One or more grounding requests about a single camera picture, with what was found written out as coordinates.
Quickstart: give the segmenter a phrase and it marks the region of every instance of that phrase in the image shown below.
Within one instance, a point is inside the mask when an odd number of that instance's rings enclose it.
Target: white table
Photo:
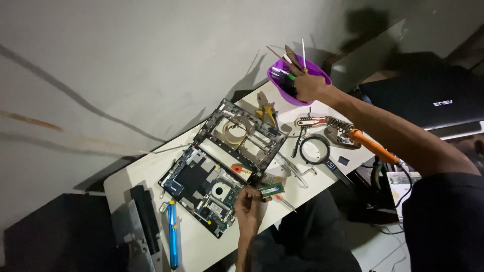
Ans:
[[[263,92],[269,102],[275,102],[274,107],[275,110],[279,111],[278,123],[281,129],[285,129],[287,131],[287,128],[294,128],[294,120],[296,118],[307,116],[309,111],[308,106],[298,107],[286,102],[280,95],[277,88],[271,82],[267,82],[266,84],[262,85],[260,88],[250,93],[236,104],[249,112],[254,112],[254,110],[258,107],[257,94],[259,92]],[[346,120],[338,112],[321,102],[314,102],[311,105],[311,108],[312,116],[322,117],[325,115],[331,115]],[[201,126],[202,124],[196,126],[190,131],[166,143],[156,151],[162,151],[191,143],[193,141],[193,137],[200,130]],[[323,134],[322,130],[324,127],[325,126],[312,128],[308,130],[308,132]],[[290,157],[296,140],[297,138],[288,138],[285,144],[282,146],[280,152],[286,158],[290,159],[301,172],[304,172],[309,168],[309,166],[307,166],[307,164],[301,159],[299,154],[295,159],[291,159]],[[145,186],[145,188],[151,190],[161,229],[160,238],[163,248],[166,251],[169,250],[167,232],[168,226],[162,226],[161,222],[167,222],[167,220],[165,220],[166,218],[161,220],[161,217],[167,217],[167,214],[160,214],[158,210],[161,204],[170,200],[171,197],[167,193],[163,199],[160,199],[161,187],[157,184],[157,182],[171,167],[173,160],[178,159],[182,152],[183,148],[179,148],[159,154],[148,154],[126,168],[113,174],[104,182],[104,189],[106,191],[106,197],[111,213],[113,213],[113,211],[115,211],[120,205],[126,203],[128,198],[125,196],[129,195],[126,194],[126,191],[132,187],[142,184]],[[339,156],[349,159],[347,166],[337,162]],[[358,150],[348,150],[331,144],[331,158],[345,174],[353,171],[356,169],[356,167],[366,162],[371,157],[373,157],[373,154],[364,147],[361,147]],[[288,174],[283,171],[275,161],[276,160],[271,163],[271,166],[266,172],[280,176],[287,176]],[[282,196],[293,206],[298,207],[302,205],[324,189],[328,188],[337,180],[334,174],[332,174],[324,165],[316,166],[316,169],[318,173],[317,175],[313,175],[312,173],[304,175],[304,179],[309,184],[308,189],[303,189],[294,175],[287,178],[287,183],[285,186],[286,192],[283,193]],[[264,218],[262,220],[259,232],[265,230],[276,221],[287,215],[289,212],[290,210],[283,204],[276,201],[271,201],[265,207]],[[225,231],[220,239],[217,239],[202,224],[200,224],[197,219],[189,214],[188,211],[183,208],[183,206],[178,203],[177,216],[180,220],[179,231],[181,236],[181,265],[177,271],[203,271],[237,249],[239,239],[239,225],[237,220],[232,227],[229,227]]]

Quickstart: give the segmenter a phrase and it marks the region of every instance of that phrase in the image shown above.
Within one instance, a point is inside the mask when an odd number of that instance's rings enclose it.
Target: person's left hand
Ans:
[[[242,187],[235,202],[235,215],[239,221],[240,241],[249,241],[257,235],[261,218],[260,204],[272,198],[262,199],[262,193],[252,187]]]

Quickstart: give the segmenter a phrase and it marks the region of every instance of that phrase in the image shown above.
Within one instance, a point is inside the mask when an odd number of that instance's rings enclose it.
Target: sleeve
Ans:
[[[484,271],[483,177],[423,178],[402,208],[412,272]]]

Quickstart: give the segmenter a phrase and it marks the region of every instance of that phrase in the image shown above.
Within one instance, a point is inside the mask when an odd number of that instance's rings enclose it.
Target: purple container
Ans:
[[[298,56],[296,55],[299,63],[302,65],[303,64],[303,58],[301,56]],[[311,105],[313,101],[310,101],[310,102],[302,102],[302,101],[299,101],[297,100],[296,98],[290,96],[288,93],[286,93],[275,81],[274,79],[272,78],[271,76],[271,71],[272,71],[272,67],[275,67],[275,68],[279,68],[279,69],[282,69],[284,71],[289,71],[289,68],[288,66],[282,61],[282,60],[278,60],[276,63],[274,63],[273,66],[269,67],[269,69],[267,70],[267,78],[272,82],[274,83],[274,85],[277,87],[277,89],[279,90],[279,92],[281,93],[282,97],[289,103],[293,104],[293,105],[296,105],[296,106],[307,106],[307,105]],[[326,79],[326,84],[328,85],[331,85],[332,82],[331,82],[331,79],[330,77],[325,73],[323,72],[323,70],[321,70],[321,68],[319,68],[316,64],[306,60],[306,68],[307,68],[307,72],[308,74],[310,75],[314,75],[314,76],[323,76],[325,79]]]

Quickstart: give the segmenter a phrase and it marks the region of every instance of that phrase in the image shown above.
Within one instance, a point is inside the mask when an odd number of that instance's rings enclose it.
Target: screwdriver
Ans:
[[[285,200],[284,198],[282,198],[282,196],[280,195],[274,195],[275,199],[281,201],[282,203],[284,203],[284,205],[288,206],[291,210],[293,210],[294,212],[297,212],[296,211],[296,208],[294,206],[291,205],[291,203],[289,203],[287,200]]]

